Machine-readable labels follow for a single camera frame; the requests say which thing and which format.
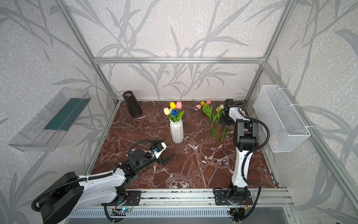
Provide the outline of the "white ribbed ceramic vase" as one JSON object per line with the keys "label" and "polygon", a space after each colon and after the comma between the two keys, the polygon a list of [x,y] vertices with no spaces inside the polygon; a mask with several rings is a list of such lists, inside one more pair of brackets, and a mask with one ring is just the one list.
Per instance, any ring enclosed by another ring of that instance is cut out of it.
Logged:
{"label": "white ribbed ceramic vase", "polygon": [[183,121],[178,122],[170,121],[170,129],[172,134],[172,140],[174,143],[181,143],[184,139]]}

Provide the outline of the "cream white tulip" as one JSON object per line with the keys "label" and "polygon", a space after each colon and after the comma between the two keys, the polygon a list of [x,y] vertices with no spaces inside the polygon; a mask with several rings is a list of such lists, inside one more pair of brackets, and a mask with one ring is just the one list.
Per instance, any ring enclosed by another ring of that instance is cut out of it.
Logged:
{"label": "cream white tulip", "polygon": [[164,111],[164,114],[166,116],[169,116],[171,114],[172,109],[171,108],[164,108],[163,111]]}

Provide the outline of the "blue tulip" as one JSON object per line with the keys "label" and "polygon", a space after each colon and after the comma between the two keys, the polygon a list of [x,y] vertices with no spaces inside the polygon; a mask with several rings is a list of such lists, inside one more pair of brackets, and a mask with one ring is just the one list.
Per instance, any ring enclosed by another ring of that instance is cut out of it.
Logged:
{"label": "blue tulip", "polygon": [[185,111],[179,111],[178,109],[172,109],[170,114],[170,120],[172,122],[179,122]]}

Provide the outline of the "yellow tulip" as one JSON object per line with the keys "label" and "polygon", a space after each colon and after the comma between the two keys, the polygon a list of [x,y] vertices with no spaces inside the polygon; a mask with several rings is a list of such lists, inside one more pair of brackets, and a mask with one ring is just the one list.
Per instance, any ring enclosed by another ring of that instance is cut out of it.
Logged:
{"label": "yellow tulip", "polygon": [[176,109],[176,104],[175,104],[174,102],[171,102],[171,103],[170,103],[170,108],[171,108],[171,109]]}

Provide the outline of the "black cylindrical vase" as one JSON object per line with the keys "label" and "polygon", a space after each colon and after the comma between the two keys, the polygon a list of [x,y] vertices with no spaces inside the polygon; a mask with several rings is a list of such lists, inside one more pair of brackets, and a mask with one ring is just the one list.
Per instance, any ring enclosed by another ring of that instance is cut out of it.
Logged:
{"label": "black cylindrical vase", "polygon": [[142,108],[132,91],[124,92],[123,99],[132,117],[139,117],[143,113]]}

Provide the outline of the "pink tulip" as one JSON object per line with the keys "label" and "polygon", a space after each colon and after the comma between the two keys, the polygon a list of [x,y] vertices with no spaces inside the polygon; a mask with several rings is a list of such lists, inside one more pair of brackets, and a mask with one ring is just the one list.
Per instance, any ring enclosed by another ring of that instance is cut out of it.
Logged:
{"label": "pink tulip", "polygon": [[176,109],[177,109],[177,110],[181,110],[181,109],[182,109],[182,102],[181,102],[181,101],[177,101],[177,103],[176,103]]}

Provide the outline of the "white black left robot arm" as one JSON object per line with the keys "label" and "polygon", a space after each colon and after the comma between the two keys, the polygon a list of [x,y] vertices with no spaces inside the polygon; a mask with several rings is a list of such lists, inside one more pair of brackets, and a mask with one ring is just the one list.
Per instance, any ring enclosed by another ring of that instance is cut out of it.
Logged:
{"label": "white black left robot arm", "polygon": [[[149,143],[150,150],[135,150],[141,143]],[[37,196],[31,208],[39,212],[45,224],[58,224],[71,213],[96,204],[107,206],[125,201],[128,196],[124,188],[139,177],[141,171],[157,162],[167,165],[171,159],[163,159],[161,154],[167,146],[164,140],[141,140],[130,147],[127,160],[111,171],[94,175],[64,174],[54,184]]]}

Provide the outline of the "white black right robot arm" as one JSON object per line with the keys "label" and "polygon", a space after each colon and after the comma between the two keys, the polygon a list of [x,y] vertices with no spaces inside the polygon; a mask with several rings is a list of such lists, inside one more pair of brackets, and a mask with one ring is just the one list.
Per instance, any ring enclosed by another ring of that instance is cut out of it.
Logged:
{"label": "white black right robot arm", "polygon": [[[262,187],[261,183],[248,181],[248,171],[252,154],[268,144],[270,130],[264,122],[247,116],[240,105],[226,105],[223,111],[224,123],[235,125],[233,135],[233,145],[236,149],[235,170],[227,194],[231,199],[245,197],[249,185]],[[259,144],[259,125],[262,125],[266,131],[266,139],[262,144]]]}

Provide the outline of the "tulip bunch on table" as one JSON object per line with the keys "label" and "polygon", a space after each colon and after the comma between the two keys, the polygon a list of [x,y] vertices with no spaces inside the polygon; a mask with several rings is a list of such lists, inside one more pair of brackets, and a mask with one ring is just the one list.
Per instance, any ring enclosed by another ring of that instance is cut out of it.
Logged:
{"label": "tulip bunch on table", "polygon": [[216,110],[214,110],[211,105],[211,101],[207,100],[206,102],[200,102],[200,104],[196,105],[195,108],[202,111],[209,119],[210,126],[207,140],[211,135],[212,137],[219,138],[220,143],[223,144],[227,139],[229,132],[229,125],[221,124],[223,130],[221,134],[219,134],[219,124],[221,123],[221,118],[224,116],[224,105],[220,105],[216,108]]}

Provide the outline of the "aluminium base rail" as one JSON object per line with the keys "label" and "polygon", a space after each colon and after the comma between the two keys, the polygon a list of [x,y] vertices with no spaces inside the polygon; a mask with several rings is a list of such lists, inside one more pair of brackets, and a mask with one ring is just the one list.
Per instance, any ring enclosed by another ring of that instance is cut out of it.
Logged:
{"label": "aluminium base rail", "polygon": [[[212,189],[140,189],[140,196],[127,202],[138,202],[135,208],[213,208],[217,199]],[[293,207],[286,188],[262,189],[256,207]]]}

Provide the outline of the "aluminium frame profile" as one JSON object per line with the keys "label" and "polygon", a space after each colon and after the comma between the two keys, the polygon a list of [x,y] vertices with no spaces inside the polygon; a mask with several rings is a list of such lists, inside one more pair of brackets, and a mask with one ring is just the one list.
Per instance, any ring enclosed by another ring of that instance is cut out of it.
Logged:
{"label": "aluminium frame profile", "polygon": [[[117,97],[113,91],[113,89],[109,86],[109,83],[101,70],[99,69],[99,63],[134,63],[134,64],[148,64],[148,63],[207,63],[207,64],[216,64],[216,63],[248,63],[248,64],[259,64],[259,70],[254,78],[254,81],[249,89],[249,93],[247,97],[249,98],[252,95],[253,89],[257,84],[262,71],[266,71],[270,80],[280,86],[283,91],[283,94],[289,99],[289,101],[296,105],[296,111],[298,116],[302,119],[303,123],[309,126],[312,126],[313,123],[306,116],[305,112],[299,105],[297,101],[294,99],[290,91],[286,88],[285,84],[278,77],[278,74],[274,71],[272,66],[268,63],[269,56],[272,54],[273,48],[276,46],[277,41],[279,40],[280,35],[284,30],[284,26],[287,25],[291,14],[294,11],[294,7],[297,4],[297,1],[287,1],[282,17],[279,20],[279,24],[273,34],[272,40],[268,46],[268,50],[265,55],[262,57],[93,57],[90,52],[90,48],[86,43],[80,29],[75,22],[69,7],[67,6],[65,1],[55,1],[56,8],[59,13],[64,17],[65,21],[69,25],[72,33],[80,44],[82,50],[84,51],[89,65],[92,69],[94,69],[97,77],[99,77],[102,84],[105,86],[114,102],[117,102]],[[326,167],[330,170],[331,174],[336,179],[340,188],[349,199],[352,206],[357,209],[358,207],[358,186],[354,182],[354,180],[347,173],[347,170],[344,166],[338,161],[338,158],[334,155],[332,150],[328,147],[326,142],[324,141],[322,135],[318,132],[318,130],[313,129],[311,132],[310,140],[316,149],[317,153],[320,155],[322,161],[326,165]]]}

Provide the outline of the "clear plastic wall shelf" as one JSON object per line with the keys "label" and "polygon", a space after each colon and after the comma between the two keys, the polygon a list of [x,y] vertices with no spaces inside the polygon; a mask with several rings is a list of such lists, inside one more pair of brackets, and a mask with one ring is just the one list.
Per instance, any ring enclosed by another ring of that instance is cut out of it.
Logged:
{"label": "clear plastic wall shelf", "polygon": [[22,152],[53,152],[90,100],[87,90],[62,88],[8,144]]}

